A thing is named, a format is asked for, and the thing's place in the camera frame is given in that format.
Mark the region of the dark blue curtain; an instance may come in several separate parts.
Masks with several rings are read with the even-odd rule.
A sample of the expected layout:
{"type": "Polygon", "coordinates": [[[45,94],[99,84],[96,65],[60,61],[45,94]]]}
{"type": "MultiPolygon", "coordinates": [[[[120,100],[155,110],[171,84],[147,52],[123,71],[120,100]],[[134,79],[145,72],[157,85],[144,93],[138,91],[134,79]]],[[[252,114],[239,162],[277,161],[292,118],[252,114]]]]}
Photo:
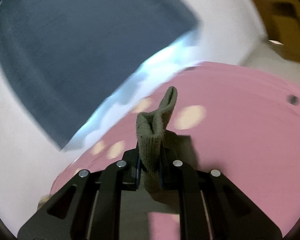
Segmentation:
{"type": "Polygon", "coordinates": [[[197,24],[180,0],[0,0],[0,64],[64,147],[144,61],[197,24]]]}

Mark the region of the olive green bomber jacket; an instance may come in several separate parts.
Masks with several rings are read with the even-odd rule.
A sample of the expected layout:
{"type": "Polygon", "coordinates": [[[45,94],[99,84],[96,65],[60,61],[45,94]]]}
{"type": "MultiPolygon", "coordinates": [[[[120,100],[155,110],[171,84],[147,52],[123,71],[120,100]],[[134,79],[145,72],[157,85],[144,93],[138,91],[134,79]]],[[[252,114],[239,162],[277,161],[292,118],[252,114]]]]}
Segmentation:
{"type": "Polygon", "coordinates": [[[175,195],[174,191],[164,190],[160,185],[159,171],[162,160],[174,160],[174,151],[164,150],[169,141],[175,141],[177,135],[167,130],[176,101],[177,89],[173,86],[166,90],[159,107],[151,112],[141,112],[136,118],[136,137],[142,162],[142,177],[145,190],[159,203],[168,204],[175,195]]]}

